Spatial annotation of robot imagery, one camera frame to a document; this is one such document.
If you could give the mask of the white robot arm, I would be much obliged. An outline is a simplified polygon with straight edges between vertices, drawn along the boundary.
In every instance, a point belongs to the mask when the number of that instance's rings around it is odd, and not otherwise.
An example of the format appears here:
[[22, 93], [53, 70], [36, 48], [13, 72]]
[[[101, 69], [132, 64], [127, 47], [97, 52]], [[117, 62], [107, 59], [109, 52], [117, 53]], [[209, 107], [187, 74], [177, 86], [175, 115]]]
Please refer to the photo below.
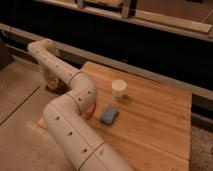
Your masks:
[[56, 55], [52, 40], [31, 42], [28, 52], [70, 90], [49, 102], [44, 123], [77, 171], [134, 171], [81, 117], [96, 101], [94, 81]]

